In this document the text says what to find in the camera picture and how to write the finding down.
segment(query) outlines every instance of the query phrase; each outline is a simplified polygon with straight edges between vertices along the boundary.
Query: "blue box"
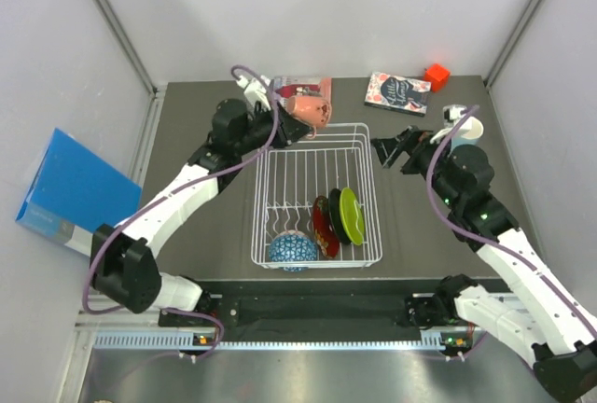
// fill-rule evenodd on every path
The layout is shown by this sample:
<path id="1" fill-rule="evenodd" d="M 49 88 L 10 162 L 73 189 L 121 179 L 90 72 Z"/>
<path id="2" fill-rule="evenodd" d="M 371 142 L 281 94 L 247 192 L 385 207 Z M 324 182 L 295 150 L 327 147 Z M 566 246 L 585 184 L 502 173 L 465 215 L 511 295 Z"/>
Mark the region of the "blue box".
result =
<path id="1" fill-rule="evenodd" d="M 131 216 L 140 200 L 138 185 L 56 129 L 16 221 L 84 251 L 99 226 Z"/>

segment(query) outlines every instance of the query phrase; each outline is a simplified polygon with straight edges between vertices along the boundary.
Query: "white wire basket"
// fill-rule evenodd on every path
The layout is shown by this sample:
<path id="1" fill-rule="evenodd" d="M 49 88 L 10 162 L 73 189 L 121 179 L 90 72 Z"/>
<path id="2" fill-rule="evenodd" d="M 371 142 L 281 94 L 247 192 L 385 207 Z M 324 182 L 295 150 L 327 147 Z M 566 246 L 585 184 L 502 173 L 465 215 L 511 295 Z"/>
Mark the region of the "white wire basket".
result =
<path id="1" fill-rule="evenodd" d="M 351 188 L 365 218 L 365 241 L 340 245 L 335 258 L 318 253 L 317 260 L 270 261 L 269 247 L 285 230 L 313 238 L 312 206 L 332 188 Z M 361 268 L 382 259 L 382 239 L 371 163 L 369 128 L 364 123 L 330 124 L 284 150 L 259 157 L 251 258 L 264 268 Z"/>

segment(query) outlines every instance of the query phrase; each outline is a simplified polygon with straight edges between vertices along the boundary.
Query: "pink mug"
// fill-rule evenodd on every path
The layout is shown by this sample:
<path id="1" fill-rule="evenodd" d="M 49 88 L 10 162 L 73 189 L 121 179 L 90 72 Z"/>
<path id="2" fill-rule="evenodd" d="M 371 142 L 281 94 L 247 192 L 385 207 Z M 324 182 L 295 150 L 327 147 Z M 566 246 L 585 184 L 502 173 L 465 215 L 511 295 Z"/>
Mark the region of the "pink mug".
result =
<path id="1" fill-rule="evenodd" d="M 294 95 L 286 103 L 288 113 L 313 127 L 310 138 L 316 134 L 316 128 L 324 128 L 332 117 L 332 104 L 323 97 L 313 95 Z"/>

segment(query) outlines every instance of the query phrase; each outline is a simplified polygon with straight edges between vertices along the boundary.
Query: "orange block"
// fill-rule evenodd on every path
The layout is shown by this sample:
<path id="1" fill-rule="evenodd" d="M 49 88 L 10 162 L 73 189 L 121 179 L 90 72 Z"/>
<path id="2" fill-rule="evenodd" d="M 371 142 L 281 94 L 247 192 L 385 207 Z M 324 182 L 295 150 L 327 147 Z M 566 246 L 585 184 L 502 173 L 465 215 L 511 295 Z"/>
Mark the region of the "orange block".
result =
<path id="1" fill-rule="evenodd" d="M 425 71 L 423 79 L 431 83 L 431 91 L 437 92 L 448 82 L 450 71 L 440 64 L 433 64 Z"/>

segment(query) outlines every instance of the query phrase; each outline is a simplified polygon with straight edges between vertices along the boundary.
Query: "book cover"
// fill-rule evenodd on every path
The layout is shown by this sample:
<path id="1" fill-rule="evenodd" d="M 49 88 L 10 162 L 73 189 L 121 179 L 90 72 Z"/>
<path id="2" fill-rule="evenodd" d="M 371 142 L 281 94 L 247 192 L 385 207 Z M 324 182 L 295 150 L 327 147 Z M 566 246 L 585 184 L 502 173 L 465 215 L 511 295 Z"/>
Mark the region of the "book cover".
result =
<path id="1" fill-rule="evenodd" d="M 367 88 L 365 105 L 423 117 L 431 83 L 374 72 Z"/>
<path id="2" fill-rule="evenodd" d="M 140 199 L 138 185 L 57 129 L 16 221 L 82 252 L 100 225 L 129 217 Z"/>
<path id="3" fill-rule="evenodd" d="M 294 95 L 318 95 L 331 102 L 332 78 L 277 76 L 273 79 L 273 90 L 284 107 L 288 99 Z"/>

